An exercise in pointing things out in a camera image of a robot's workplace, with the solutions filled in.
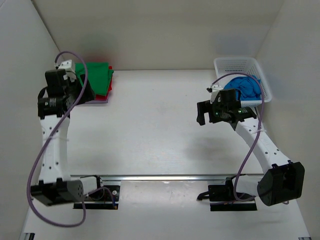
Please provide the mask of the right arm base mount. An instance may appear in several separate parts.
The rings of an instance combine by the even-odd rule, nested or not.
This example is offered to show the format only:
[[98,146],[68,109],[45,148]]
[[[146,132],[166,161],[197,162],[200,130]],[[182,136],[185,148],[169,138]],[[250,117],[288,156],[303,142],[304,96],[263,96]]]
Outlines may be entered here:
[[211,212],[253,212],[257,211],[255,200],[241,202],[234,196],[233,179],[235,176],[227,177],[223,183],[212,183],[208,190],[200,193],[196,200],[201,202],[209,200]]

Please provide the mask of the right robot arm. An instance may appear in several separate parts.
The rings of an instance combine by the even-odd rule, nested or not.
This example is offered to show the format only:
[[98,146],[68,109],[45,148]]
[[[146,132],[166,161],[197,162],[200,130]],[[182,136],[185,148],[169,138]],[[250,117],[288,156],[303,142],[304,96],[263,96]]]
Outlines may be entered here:
[[258,160],[263,176],[256,178],[243,175],[240,169],[232,183],[224,187],[229,200],[239,200],[242,194],[255,197],[266,206],[289,202],[302,196],[305,168],[283,154],[262,128],[262,118],[257,117],[250,107],[243,107],[240,91],[222,89],[216,85],[207,88],[209,100],[197,103],[199,125],[206,123],[205,114],[212,124],[225,122],[250,147],[247,155]]

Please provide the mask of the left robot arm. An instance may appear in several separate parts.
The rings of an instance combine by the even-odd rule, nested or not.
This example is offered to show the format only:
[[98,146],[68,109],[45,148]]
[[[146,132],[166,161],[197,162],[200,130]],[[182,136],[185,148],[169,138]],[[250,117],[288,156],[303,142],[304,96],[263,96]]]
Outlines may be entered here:
[[47,86],[38,95],[38,117],[42,141],[48,142],[42,154],[38,183],[30,187],[33,198],[45,206],[79,203],[86,195],[99,199],[105,187],[97,175],[71,179],[67,157],[67,134],[70,125],[69,109],[73,104],[94,100],[90,84],[82,88],[85,75],[54,69],[45,72]]

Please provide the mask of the green t-shirt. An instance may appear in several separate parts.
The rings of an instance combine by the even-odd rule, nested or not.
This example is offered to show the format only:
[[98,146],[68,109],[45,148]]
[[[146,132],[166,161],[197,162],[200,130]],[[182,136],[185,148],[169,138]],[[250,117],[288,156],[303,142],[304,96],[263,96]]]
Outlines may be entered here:
[[86,67],[88,71],[88,81],[94,93],[96,94],[99,87],[99,68],[106,64],[111,66],[108,62],[87,62]]

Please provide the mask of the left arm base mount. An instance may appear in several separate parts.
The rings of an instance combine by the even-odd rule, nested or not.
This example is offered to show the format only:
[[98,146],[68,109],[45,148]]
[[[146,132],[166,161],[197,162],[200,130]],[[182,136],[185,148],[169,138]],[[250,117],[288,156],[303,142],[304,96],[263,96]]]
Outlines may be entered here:
[[119,183],[105,183],[99,175],[78,177],[81,180],[84,203],[91,210],[118,210],[120,198]]

